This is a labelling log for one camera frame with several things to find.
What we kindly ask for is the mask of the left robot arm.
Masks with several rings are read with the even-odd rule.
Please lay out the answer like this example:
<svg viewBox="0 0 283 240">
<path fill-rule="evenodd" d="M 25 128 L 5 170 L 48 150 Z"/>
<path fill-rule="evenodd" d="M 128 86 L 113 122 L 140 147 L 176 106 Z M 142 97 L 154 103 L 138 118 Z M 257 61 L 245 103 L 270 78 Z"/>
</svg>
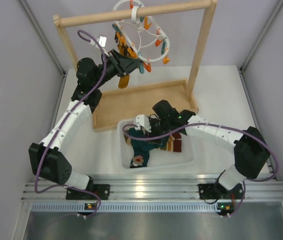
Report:
<svg viewBox="0 0 283 240">
<path fill-rule="evenodd" d="M 97 108 L 102 98 L 100 86 L 114 77 L 128 76 L 142 63 L 139 58 L 123 56 L 114 49 L 102 53 L 101 58 L 99 65 L 89 57 L 77 62 L 77 86 L 66 111 L 49 134 L 40 143 L 32 143 L 28 149 L 36 179 L 51 181 L 56 187 L 67 187 L 84 199 L 94 195 L 94 180 L 73 169 L 65 157 L 68 146 Z"/>
</svg>

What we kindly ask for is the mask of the white plastic clip hanger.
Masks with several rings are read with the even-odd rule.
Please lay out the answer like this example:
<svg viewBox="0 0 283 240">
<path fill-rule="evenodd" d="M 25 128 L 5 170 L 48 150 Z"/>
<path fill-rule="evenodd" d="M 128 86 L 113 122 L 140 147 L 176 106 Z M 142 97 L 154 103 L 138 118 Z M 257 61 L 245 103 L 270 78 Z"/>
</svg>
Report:
<svg viewBox="0 0 283 240">
<path fill-rule="evenodd" d="M 115 20 L 112 24 L 114 40 L 121 52 L 140 59 L 146 65 L 156 62 L 168 64 L 171 60 L 171 44 L 164 30 L 151 15 L 137 17 L 137 10 L 145 7 L 140 0 L 120 0 L 112 10 L 119 11 L 127 7 L 133 11 L 133 16 Z"/>
</svg>

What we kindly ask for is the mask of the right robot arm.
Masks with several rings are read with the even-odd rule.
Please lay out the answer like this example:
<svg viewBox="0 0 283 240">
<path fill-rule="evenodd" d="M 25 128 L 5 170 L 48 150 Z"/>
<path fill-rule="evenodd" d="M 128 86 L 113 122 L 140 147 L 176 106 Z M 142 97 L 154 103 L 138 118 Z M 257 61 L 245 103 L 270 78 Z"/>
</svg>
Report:
<svg viewBox="0 0 283 240">
<path fill-rule="evenodd" d="M 234 163 L 214 183 L 198 186 L 200 199 L 211 204 L 218 200 L 242 199 L 245 180 L 255 180 L 270 157 L 265 140 L 255 127 L 240 130 L 211 123 L 190 110 L 177 111 L 167 100 L 159 101 L 152 109 L 157 119 L 149 119 L 149 137 L 181 133 L 215 144 L 234 157 Z"/>
</svg>

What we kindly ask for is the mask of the teal clothes peg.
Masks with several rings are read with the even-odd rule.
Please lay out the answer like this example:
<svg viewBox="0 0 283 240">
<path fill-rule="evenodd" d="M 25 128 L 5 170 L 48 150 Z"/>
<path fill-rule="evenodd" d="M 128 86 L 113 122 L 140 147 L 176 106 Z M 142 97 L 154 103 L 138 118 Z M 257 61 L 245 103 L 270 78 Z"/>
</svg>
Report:
<svg viewBox="0 0 283 240">
<path fill-rule="evenodd" d="M 141 74 L 144 74 L 144 73 L 145 73 L 145 68 L 144 68 L 144 64 L 143 64 L 143 63 L 138 66 L 138 69 L 139 69 L 139 72 L 140 72 Z"/>
</svg>

